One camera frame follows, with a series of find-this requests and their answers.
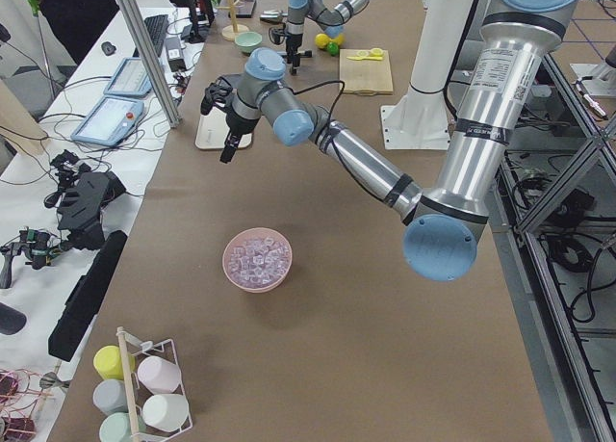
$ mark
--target yellow cup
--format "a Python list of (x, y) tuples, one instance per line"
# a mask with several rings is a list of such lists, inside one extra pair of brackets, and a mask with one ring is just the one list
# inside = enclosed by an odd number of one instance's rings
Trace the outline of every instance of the yellow cup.
[[(131, 372), (135, 371), (135, 357), (128, 355)], [(98, 350), (94, 356), (94, 368), (103, 379), (122, 379), (122, 361), (118, 346), (105, 346)]]

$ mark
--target wooden cutting board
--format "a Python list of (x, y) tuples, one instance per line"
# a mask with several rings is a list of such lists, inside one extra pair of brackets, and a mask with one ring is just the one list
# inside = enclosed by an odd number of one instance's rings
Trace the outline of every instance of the wooden cutting board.
[(382, 61), (349, 60), (358, 49), (340, 49), (340, 79), (345, 81), (345, 93), (376, 95), (394, 93), (389, 52), (385, 50)]

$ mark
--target yellow lemon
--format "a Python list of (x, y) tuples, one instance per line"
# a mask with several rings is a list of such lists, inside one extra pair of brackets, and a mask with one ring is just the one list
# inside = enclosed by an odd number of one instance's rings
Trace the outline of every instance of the yellow lemon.
[(327, 47), (327, 44), (329, 43), (329, 41), (330, 41), (329, 36), (326, 35), (325, 33), (320, 33), (315, 36), (315, 45), (319, 49), (324, 49), (325, 47)]
[(332, 39), (333, 42), (338, 44), (338, 47), (342, 46), (345, 43), (345, 34), (341, 33), (336, 38)]

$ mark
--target tablet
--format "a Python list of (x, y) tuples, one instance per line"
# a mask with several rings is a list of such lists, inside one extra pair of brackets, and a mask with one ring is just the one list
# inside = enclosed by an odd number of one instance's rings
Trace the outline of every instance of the tablet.
[(124, 59), (103, 91), (105, 95), (145, 97), (152, 90), (141, 59)]
[(143, 108), (143, 102), (134, 98), (105, 96), (70, 138), (75, 142), (113, 146), (137, 128)]

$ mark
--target green bowl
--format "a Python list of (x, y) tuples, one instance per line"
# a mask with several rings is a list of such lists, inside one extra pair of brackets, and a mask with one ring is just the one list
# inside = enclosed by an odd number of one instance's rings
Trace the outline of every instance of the green bowl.
[(263, 37), (259, 33), (255, 33), (254, 31), (246, 31), (245, 33), (241, 33), (235, 36), (235, 43), (240, 48), (242, 52), (245, 54), (249, 54), (254, 49), (259, 47)]

